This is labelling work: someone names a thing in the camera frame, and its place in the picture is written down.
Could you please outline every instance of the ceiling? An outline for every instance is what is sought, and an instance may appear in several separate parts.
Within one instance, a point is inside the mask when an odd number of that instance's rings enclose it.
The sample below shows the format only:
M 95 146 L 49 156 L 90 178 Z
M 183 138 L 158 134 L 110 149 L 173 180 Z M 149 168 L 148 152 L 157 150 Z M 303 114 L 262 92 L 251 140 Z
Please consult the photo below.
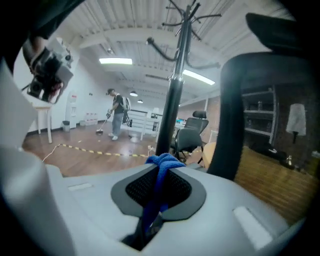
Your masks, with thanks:
M 192 0 L 176 0 L 185 9 Z M 245 15 L 248 12 L 292 19 L 287 10 L 274 0 L 200 0 L 196 16 L 221 14 L 222 17 L 205 18 L 193 23 L 202 41 L 192 39 L 190 62 L 205 65 L 219 62 L 243 53 L 267 51 L 249 31 Z M 140 98 L 164 102 L 169 82 L 165 80 L 173 71 L 173 62 L 163 59 L 146 45 L 154 41 L 169 56 L 174 56 L 179 27 L 162 26 L 163 22 L 177 23 L 181 18 L 168 0 L 86 0 L 65 20 L 64 26 L 72 31 L 73 42 L 98 61 L 105 57 L 131 58 L 133 65 L 103 65 L 112 72 L 128 91 L 135 89 Z M 185 76 L 181 102 L 186 102 L 219 89 L 220 68 L 207 70 L 186 69 L 216 82 L 208 85 Z

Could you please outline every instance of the yellow black caution tape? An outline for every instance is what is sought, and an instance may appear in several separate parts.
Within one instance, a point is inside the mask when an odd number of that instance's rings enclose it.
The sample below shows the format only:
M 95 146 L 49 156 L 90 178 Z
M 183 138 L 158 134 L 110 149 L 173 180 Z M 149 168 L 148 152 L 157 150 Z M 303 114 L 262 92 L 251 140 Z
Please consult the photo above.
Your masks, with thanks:
M 64 146 L 66 148 L 70 148 L 70 149 L 75 149 L 75 150 L 79 150 L 79 151 L 83 151 L 83 152 L 89 152 L 92 154 L 98 154 L 98 155 L 105 155 L 105 156 L 117 156 L 117 157 L 141 157 L 141 158 L 147 158 L 148 156 L 145 154 L 120 154 L 120 153 L 109 153 L 109 152 L 102 152 L 102 151 L 94 151 L 94 150 L 88 150 L 88 149 L 84 149 L 84 148 L 80 148 L 78 146 L 71 146 L 71 145 L 67 145 L 67 144 L 59 144 L 59 146 Z

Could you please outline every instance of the trash can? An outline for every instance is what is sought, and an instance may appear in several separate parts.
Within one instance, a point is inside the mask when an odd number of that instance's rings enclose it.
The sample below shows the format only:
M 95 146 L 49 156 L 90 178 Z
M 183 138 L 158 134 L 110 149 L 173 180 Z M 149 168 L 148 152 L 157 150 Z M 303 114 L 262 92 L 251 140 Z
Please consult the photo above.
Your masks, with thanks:
M 62 121 L 62 129 L 65 132 L 69 132 L 70 131 L 70 122 L 69 121 Z

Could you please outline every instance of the backpack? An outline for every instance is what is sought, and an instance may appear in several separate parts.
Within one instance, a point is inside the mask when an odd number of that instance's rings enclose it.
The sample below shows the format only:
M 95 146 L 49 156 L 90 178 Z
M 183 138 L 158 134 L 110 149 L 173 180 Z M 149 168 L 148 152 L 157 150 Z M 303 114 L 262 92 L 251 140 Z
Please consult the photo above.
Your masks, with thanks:
M 123 105 L 121 105 L 123 107 L 124 111 L 130 111 L 131 110 L 131 102 L 130 99 L 127 97 L 122 97 L 122 102 Z

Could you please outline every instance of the chair headrest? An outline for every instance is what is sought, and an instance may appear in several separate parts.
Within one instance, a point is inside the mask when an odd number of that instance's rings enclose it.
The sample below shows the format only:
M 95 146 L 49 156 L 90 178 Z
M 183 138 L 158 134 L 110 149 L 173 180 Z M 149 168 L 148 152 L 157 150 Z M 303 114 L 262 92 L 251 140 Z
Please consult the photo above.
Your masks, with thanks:
M 193 112 L 192 116 L 194 118 L 207 118 L 206 111 L 204 110 L 196 110 Z

